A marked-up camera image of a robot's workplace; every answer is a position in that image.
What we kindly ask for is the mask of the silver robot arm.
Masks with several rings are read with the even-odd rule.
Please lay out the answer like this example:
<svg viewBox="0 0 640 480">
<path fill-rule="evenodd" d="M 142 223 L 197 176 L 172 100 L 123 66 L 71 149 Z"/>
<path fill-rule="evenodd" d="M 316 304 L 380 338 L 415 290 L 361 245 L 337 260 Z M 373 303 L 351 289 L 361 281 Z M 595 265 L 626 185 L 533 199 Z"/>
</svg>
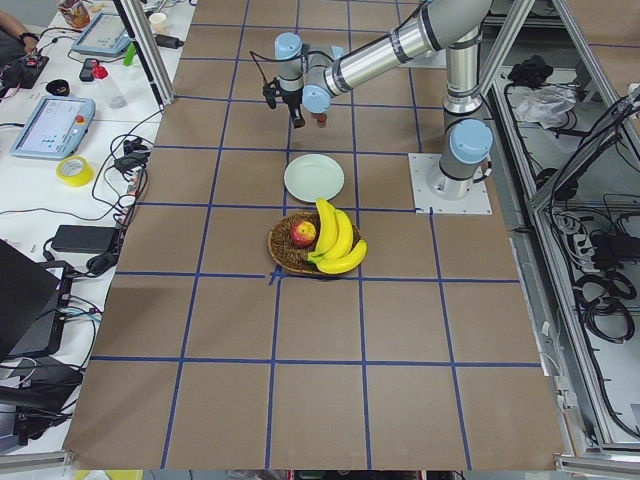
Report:
<svg viewBox="0 0 640 480">
<path fill-rule="evenodd" d="M 421 56 L 446 53 L 447 91 L 443 108 L 469 118 L 483 103 L 479 81 L 481 24 L 490 1 L 423 1 L 398 27 L 350 52 L 309 44 L 292 32 L 274 40 L 278 74 L 263 81 L 271 109 L 282 99 L 293 126 L 305 125 L 304 110 L 326 119 L 334 98 Z"/>
</svg>

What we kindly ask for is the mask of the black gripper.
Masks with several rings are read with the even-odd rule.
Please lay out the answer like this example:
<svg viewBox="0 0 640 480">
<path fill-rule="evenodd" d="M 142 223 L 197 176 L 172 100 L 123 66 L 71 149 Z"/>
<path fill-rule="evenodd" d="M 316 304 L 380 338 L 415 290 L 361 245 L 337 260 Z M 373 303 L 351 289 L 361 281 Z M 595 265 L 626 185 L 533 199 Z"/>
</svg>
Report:
<svg viewBox="0 0 640 480">
<path fill-rule="evenodd" d="M 303 128 L 305 120 L 301 113 L 302 93 L 304 88 L 304 79 L 301 75 L 294 79 L 277 78 L 279 82 L 280 96 L 284 103 L 289 107 L 291 112 L 291 120 L 295 129 Z M 324 128 L 327 124 L 327 114 L 314 114 L 313 118 L 319 128 Z"/>
</svg>

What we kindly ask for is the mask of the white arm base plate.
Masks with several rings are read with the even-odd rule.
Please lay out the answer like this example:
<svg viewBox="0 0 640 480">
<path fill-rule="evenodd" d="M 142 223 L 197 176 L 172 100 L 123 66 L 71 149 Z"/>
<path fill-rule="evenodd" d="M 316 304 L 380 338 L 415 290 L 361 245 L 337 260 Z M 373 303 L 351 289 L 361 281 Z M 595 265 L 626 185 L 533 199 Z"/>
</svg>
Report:
<svg viewBox="0 0 640 480">
<path fill-rule="evenodd" d="M 439 167 L 440 154 L 408 155 L 414 210 L 420 214 L 491 215 L 484 172 L 476 168 L 467 180 L 452 180 Z"/>
</svg>

